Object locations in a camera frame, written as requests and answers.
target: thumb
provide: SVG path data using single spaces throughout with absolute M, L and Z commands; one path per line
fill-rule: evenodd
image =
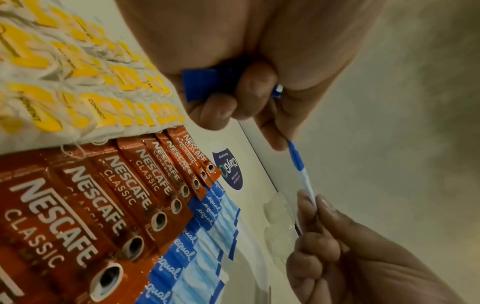
M 365 259 L 391 261 L 399 253 L 409 253 L 400 245 L 339 212 L 325 197 L 317 195 L 315 200 L 322 225 L 356 255 Z

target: hand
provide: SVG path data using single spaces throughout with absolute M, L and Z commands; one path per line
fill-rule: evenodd
M 254 117 L 276 150 L 287 148 L 332 82 L 352 61 L 385 0 L 116 0 L 158 69 L 199 126 L 219 130 Z M 182 71 L 249 56 L 233 96 L 185 102 Z M 270 98 L 283 85 L 279 102 Z
M 298 193 L 303 235 L 286 271 L 301 303 L 464 303 L 405 248 L 336 211 L 322 196 L 316 205 L 318 212 L 306 193 Z

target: dark blue round sticker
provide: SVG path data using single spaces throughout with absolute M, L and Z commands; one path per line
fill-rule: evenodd
M 240 190 L 244 185 L 242 172 L 234 155 L 229 149 L 213 153 L 215 165 L 221 170 L 223 179 L 235 190 Z

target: gray wall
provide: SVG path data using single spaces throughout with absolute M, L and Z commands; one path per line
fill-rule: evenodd
M 288 153 L 241 123 L 296 210 Z M 394 0 L 296 140 L 314 189 L 480 298 L 480 2 Z

